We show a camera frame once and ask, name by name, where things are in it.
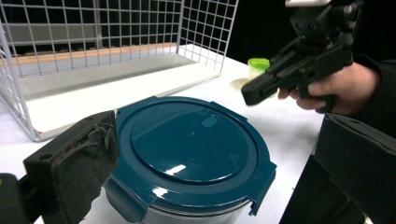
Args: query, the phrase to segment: metal wire rack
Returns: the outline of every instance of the metal wire rack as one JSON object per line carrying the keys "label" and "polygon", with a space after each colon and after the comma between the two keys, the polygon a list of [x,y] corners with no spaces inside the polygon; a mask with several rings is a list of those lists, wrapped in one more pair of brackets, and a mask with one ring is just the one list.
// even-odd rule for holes
{"label": "metal wire rack", "polygon": [[1,98],[41,141],[92,113],[216,77],[237,5],[0,0]]}

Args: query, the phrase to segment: green lid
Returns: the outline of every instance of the green lid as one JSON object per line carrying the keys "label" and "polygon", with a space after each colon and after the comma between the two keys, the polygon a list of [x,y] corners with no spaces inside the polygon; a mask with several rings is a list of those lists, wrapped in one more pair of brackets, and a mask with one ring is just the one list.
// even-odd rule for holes
{"label": "green lid", "polygon": [[265,72],[265,69],[267,69],[270,66],[270,61],[268,61],[268,59],[264,59],[264,58],[251,58],[247,61],[247,64],[255,72],[263,73],[263,72]]}

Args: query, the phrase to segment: person's hand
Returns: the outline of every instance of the person's hand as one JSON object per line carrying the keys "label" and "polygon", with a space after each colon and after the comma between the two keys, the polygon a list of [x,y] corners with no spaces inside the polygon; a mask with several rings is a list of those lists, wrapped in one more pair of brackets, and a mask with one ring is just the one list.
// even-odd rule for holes
{"label": "person's hand", "polygon": [[[332,112],[354,115],[365,107],[379,85],[380,77],[376,71],[353,63],[320,81],[311,83],[308,91],[312,96],[335,95]],[[324,101],[300,98],[298,90],[280,90],[277,95],[278,99],[288,96],[295,99],[299,107],[307,110],[319,109],[326,105]]]}

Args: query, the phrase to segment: white table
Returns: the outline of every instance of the white table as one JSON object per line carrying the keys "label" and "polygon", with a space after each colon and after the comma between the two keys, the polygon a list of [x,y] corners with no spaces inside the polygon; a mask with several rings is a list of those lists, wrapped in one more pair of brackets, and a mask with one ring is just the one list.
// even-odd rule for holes
{"label": "white table", "polygon": [[[259,105],[246,106],[240,93],[241,82],[248,76],[248,66],[226,59],[221,76],[180,91],[174,95],[214,101],[247,118],[265,140],[271,161],[277,165],[276,179],[269,188],[256,217],[246,207],[237,224],[276,224],[282,217],[305,163],[316,143],[323,115],[299,108],[291,99],[269,98]],[[0,101],[0,173],[17,178],[26,173],[23,159],[48,141],[34,143],[22,131]],[[81,223],[128,223],[107,202],[105,192],[93,201],[90,213]]]}

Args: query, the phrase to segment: round lid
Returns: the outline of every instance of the round lid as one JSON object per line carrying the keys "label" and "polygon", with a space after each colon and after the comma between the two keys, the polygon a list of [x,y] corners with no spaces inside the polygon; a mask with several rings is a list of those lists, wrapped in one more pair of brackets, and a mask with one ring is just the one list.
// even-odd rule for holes
{"label": "round lid", "polygon": [[263,73],[270,66],[270,61],[264,58],[251,58],[247,64],[256,72]]}
{"label": "round lid", "polygon": [[[216,103],[148,98],[119,110],[117,132],[120,158],[109,182],[147,207],[221,212],[247,200],[261,202],[275,177],[261,136]],[[106,190],[120,188],[108,184]]]}

